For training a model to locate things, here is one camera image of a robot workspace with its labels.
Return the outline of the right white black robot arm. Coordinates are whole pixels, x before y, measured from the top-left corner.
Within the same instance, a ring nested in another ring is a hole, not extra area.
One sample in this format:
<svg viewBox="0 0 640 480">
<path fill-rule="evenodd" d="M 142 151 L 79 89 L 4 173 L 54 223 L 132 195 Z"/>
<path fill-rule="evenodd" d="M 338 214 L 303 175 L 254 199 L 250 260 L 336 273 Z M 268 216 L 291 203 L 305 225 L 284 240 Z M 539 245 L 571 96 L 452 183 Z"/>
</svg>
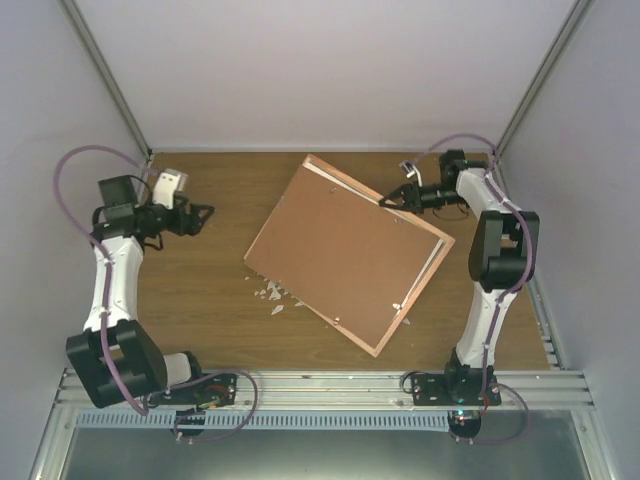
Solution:
<svg viewBox="0 0 640 480">
<path fill-rule="evenodd" d="M 535 271 L 540 219 L 516 206 L 494 178 L 494 165 L 448 150 L 438 159 L 440 181 L 426 185 L 414 162 L 400 168 L 410 180 L 379 205 L 419 214 L 466 205 L 477 220 L 468 257 L 473 300 L 465 330 L 444 372 L 436 376 L 447 401 L 465 405 L 489 394 L 495 349 L 509 307 Z"/>
</svg>

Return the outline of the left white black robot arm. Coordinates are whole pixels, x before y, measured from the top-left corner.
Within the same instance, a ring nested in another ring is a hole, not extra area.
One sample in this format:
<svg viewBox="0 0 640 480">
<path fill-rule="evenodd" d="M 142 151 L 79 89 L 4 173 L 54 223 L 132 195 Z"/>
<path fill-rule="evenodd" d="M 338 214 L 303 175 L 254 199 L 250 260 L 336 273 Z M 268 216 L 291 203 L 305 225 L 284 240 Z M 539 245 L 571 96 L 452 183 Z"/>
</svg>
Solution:
<svg viewBox="0 0 640 480">
<path fill-rule="evenodd" d="M 162 236 L 198 235 L 215 209 L 184 193 L 187 174 L 162 171 L 139 201 L 125 175 L 102 180 L 103 200 L 92 217 L 89 240 L 96 260 L 92 306 L 81 334 L 66 341 L 66 355 L 92 403 L 105 408 L 136 404 L 171 388 L 185 404 L 203 398 L 206 380 L 189 351 L 165 355 L 138 321 L 138 277 L 144 253 L 160 251 Z"/>
</svg>

